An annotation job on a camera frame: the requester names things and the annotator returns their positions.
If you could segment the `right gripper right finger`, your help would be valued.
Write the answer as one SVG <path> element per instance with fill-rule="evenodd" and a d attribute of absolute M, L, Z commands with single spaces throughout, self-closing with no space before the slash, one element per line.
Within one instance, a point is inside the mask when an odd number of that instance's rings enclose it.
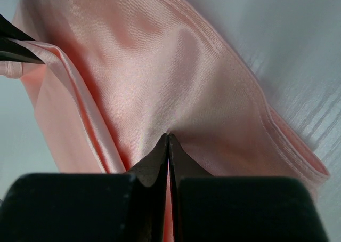
<path fill-rule="evenodd" d="M 168 137 L 175 241 L 327 241 L 310 193 L 283 176 L 213 176 Z"/>

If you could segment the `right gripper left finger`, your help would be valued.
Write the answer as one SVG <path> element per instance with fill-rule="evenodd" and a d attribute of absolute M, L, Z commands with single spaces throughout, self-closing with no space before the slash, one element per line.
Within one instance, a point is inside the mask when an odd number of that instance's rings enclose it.
<path fill-rule="evenodd" d="M 162 241 L 168 136 L 121 174 L 31 173 L 1 204 L 1 241 Z"/>

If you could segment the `pink satin napkin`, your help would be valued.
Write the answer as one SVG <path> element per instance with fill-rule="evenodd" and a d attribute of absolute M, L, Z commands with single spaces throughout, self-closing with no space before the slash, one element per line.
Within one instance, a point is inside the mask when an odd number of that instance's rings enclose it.
<path fill-rule="evenodd" d="M 312 200 L 329 172 L 268 105 L 235 51 L 185 0 L 21 0 L 1 37 L 58 174 L 121 174 L 175 135 L 213 176 L 283 176 Z M 164 233 L 173 236 L 169 155 Z"/>

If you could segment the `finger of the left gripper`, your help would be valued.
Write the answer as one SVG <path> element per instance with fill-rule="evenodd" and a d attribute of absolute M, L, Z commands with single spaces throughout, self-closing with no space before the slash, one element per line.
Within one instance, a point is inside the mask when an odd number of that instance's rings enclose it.
<path fill-rule="evenodd" d="M 11 24 L 4 16 L 0 15 L 0 36 L 20 41 L 35 41 L 32 37 Z"/>
<path fill-rule="evenodd" d="M 31 52 L 29 52 L 28 54 L 17 54 L 12 52 L 1 51 L 1 61 L 44 64 L 44 62 L 40 58 L 38 58 Z"/>

